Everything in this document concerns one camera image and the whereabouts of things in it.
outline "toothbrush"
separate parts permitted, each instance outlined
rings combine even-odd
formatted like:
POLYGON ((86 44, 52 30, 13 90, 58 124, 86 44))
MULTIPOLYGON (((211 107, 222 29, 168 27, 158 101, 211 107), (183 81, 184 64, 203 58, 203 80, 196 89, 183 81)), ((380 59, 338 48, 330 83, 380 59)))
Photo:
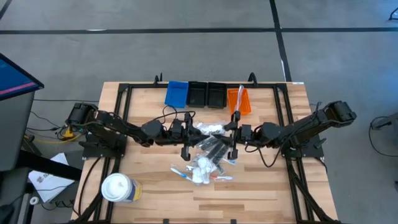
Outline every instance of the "toothbrush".
POLYGON ((189 178, 187 175, 181 173, 181 172, 178 171, 176 168, 171 167, 170 170, 173 171, 174 173, 180 175, 181 177, 183 177, 183 178, 185 178, 185 179, 187 179, 187 180, 189 180, 189 181, 192 181, 191 178, 189 178))
POLYGON ((210 178, 212 179, 224 179, 224 180, 232 180, 233 177, 231 176, 215 176, 215 175, 211 175, 210 178))

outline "yellow cable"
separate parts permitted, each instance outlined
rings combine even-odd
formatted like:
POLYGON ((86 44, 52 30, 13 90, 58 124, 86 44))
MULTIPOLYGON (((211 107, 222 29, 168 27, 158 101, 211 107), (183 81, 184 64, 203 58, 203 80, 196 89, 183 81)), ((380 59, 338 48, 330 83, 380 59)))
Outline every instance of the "yellow cable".
POLYGON ((35 141, 38 141, 38 142, 41 142, 41 143, 47 143, 47 144, 63 144, 63 143, 66 143, 66 142, 71 142, 71 141, 73 141, 73 140, 76 140, 76 139, 78 139, 80 136, 81 136, 81 134, 77 135, 77 136, 74 137, 74 138, 65 140, 65 141, 46 141, 46 140, 41 140, 41 139, 37 139, 37 138, 35 138, 35 141))

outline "blue tray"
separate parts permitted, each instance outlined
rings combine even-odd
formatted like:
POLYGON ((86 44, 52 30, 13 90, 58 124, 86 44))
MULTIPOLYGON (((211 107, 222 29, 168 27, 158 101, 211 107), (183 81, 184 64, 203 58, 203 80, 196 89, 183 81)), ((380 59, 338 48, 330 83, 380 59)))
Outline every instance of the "blue tray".
POLYGON ((187 102, 188 83, 169 81, 164 103, 175 108, 184 108, 187 102))

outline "white paper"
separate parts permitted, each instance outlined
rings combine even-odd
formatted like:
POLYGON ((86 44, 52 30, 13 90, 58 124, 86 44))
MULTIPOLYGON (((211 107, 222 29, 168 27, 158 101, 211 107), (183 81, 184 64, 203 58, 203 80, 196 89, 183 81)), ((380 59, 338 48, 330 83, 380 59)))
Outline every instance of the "white paper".
MULTIPOLYGON (((59 153, 58 155, 51 158, 51 160, 65 165, 69 165, 64 153, 59 153)), ((29 179, 33 183, 33 186, 37 190, 37 193, 39 193, 43 202, 48 202, 51 199, 55 198, 59 193, 61 193, 66 188, 61 186, 68 186, 74 182, 74 180, 69 180, 62 177, 56 177, 52 174, 46 174, 37 171, 30 172, 29 179)))

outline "blue screen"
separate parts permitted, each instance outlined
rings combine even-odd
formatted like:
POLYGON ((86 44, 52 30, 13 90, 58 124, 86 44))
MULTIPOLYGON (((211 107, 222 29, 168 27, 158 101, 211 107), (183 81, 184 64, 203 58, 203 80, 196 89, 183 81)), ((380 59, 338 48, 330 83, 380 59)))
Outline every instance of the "blue screen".
POLYGON ((0 96, 13 95, 39 85, 0 59, 0 96))

